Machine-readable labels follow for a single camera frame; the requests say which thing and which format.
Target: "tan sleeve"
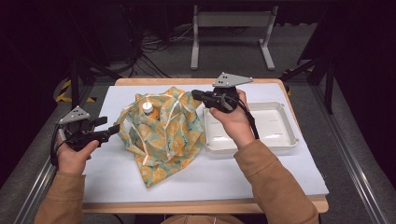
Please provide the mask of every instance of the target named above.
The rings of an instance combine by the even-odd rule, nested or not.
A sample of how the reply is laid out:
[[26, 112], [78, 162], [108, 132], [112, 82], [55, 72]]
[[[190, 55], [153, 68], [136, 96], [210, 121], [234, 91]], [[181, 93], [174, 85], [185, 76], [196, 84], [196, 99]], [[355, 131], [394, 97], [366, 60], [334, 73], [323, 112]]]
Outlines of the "tan sleeve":
[[85, 175], [58, 172], [35, 215], [36, 224], [81, 223]]
[[318, 223], [318, 210], [277, 156], [256, 140], [234, 155], [269, 223]]

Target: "white table surface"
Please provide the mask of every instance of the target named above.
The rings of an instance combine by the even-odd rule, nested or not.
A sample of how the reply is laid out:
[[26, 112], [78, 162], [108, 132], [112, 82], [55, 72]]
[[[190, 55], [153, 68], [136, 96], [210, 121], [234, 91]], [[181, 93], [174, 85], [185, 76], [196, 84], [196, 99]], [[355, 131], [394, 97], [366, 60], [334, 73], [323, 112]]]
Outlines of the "white table surface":
[[[212, 91], [211, 85], [175, 85], [184, 91]], [[117, 120], [121, 110], [134, 101], [137, 93], [162, 93], [171, 85], [109, 87], [100, 117], [108, 123], [96, 128], [105, 130]], [[250, 103], [280, 102], [293, 118], [289, 104], [276, 83], [238, 86], [247, 93]], [[197, 109], [203, 120], [203, 108]], [[294, 119], [290, 119], [299, 142], [289, 151], [277, 152], [282, 164], [290, 170], [308, 196], [329, 193]], [[146, 189], [134, 161], [134, 154], [125, 149], [114, 134], [92, 153], [84, 172], [86, 177], [84, 203], [158, 203], [190, 202], [253, 198], [251, 186], [240, 171], [232, 154], [215, 155], [203, 148], [184, 170]]]

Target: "bottle cap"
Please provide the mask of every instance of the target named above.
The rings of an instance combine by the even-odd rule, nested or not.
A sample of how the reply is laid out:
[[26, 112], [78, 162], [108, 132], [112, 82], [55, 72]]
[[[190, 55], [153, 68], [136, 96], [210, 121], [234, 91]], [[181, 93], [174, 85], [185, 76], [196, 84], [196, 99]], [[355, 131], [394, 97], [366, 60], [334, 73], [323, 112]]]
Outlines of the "bottle cap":
[[143, 112], [145, 112], [146, 114], [149, 114], [152, 112], [152, 103], [150, 102], [145, 102], [143, 103]]

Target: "plastic container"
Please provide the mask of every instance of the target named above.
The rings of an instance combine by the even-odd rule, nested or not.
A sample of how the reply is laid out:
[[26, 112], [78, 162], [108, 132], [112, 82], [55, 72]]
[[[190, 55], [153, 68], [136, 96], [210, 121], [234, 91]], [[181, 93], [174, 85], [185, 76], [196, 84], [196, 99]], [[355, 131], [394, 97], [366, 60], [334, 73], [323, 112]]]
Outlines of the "plastic container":
[[[248, 104], [255, 118], [260, 140], [272, 151], [293, 149], [298, 138], [290, 125], [284, 106], [278, 102]], [[236, 144], [224, 131], [222, 124], [215, 119], [207, 108], [204, 109], [206, 148], [213, 153], [235, 153]]]
[[142, 105], [145, 115], [152, 119], [160, 119], [160, 112], [150, 102], [145, 102]]

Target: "floral fabric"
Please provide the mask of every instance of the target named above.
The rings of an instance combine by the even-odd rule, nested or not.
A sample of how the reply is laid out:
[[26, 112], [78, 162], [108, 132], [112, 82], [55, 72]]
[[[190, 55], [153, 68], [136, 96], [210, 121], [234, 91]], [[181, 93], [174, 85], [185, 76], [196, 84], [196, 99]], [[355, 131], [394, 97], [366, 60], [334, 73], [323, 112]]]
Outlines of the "floral fabric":
[[[159, 119], [145, 115], [145, 102], [159, 110]], [[134, 153], [147, 188], [186, 168], [204, 146], [204, 128], [196, 113], [200, 104], [189, 91], [172, 87], [160, 94], [137, 94], [120, 112], [115, 122], [119, 137]]]

